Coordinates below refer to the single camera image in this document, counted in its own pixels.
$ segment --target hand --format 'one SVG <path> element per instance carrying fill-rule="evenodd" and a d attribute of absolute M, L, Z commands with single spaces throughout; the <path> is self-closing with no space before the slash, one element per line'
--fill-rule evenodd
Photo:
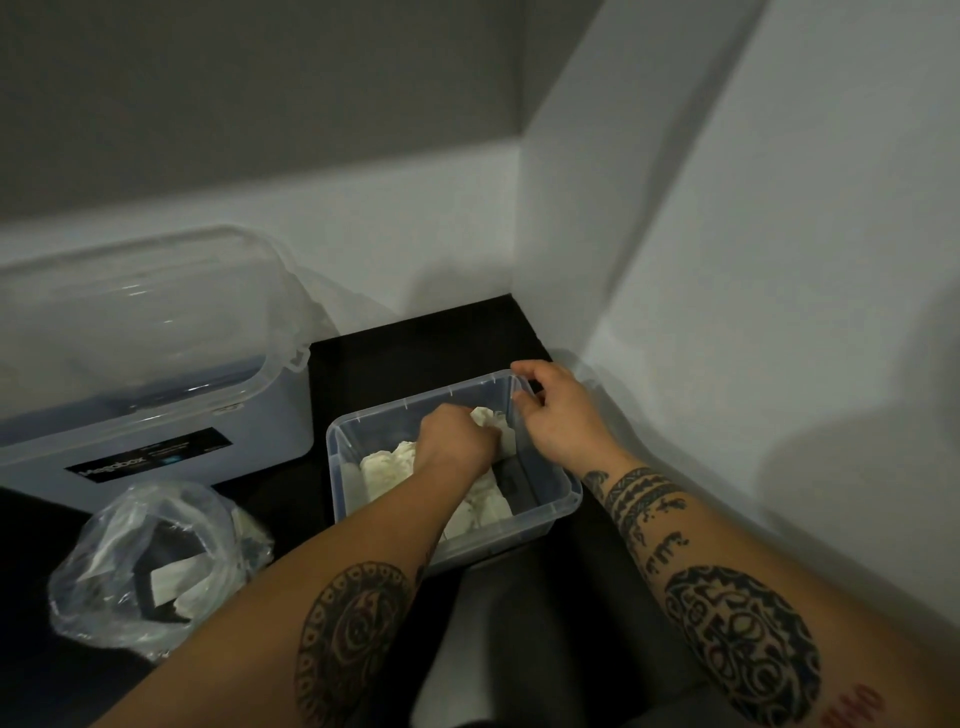
<path fill-rule="evenodd" d="M 610 455 L 630 457 L 610 435 L 587 389 L 566 367 L 534 359 L 515 361 L 510 368 L 543 386 L 540 400 L 519 391 L 514 404 L 547 460 L 583 477 Z"/>
<path fill-rule="evenodd" d="M 441 404 L 420 421 L 414 471 L 449 467 L 469 485 L 490 469 L 499 439 L 500 430 L 478 425 L 468 407 Z"/>

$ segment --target transparent lid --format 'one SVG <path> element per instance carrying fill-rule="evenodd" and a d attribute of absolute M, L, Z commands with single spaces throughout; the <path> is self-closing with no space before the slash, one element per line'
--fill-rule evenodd
<path fill-rule="evenodd" d="M 0 461 L 252 397 L 305 365 L 307 304 L 281 250 L 238 228 L 0 269 Z"/>

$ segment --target oval tattoo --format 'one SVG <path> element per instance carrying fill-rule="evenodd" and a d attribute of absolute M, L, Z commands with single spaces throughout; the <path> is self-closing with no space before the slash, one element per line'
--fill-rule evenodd
<path fill-rule="evenodd" d="M 782 726 L 810 713 L 820 694 L 820 652 L 782 596 L 737 570 L 692 567 L 667 582 L 664 609 L 748 720 Z"/>
<path fill-rule="evenodd" d="M 383 665 L 412 590 L 403 571 L 366 562 L 320 592 L 300 633 L 295 693 L 305 728 L 347 722 Z"/>

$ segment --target red tattoo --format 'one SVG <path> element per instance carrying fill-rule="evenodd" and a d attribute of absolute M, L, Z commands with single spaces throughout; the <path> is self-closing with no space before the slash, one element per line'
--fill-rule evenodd
<path fill-rule="evenodd" d="M 854 685 L 853 695 L 846 693 L 820 717 L 827 728 L 856 728 L 863 720 L 874 722 L 877 713 L 883 713 L 883 695 L 866 685 Z"/>

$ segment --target storage box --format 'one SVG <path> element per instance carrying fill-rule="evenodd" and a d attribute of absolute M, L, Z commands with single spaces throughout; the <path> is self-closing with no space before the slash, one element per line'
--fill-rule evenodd
<path fill-rule="evenodd" d="M 0 484 L 93 512 L 136 481 L 305 454 L 308 303 L 236 228 L 0 270 Z"/>
<path fill-rule="evenodd" d="M 339 522 L 367 504 L 360 461 L 378 450 L 393 450 L 415 441 L 420 420 L 444 402 L 484 406 L 505 412 L 516 431 L 516 457 L 493 466 L 497 484 L 514 515 L 437 546 L 427 573 L 462 566 L 542 536 L 553 521 L 573 513 L 583 498 L 580 481 L 543 458 L 534 448 L 511 395 L 531 392 L 530 384 L 509 370 L 435 389 L 405 400 L 354 412 L 335 420 L 326 431 L 333 515 Z"/>

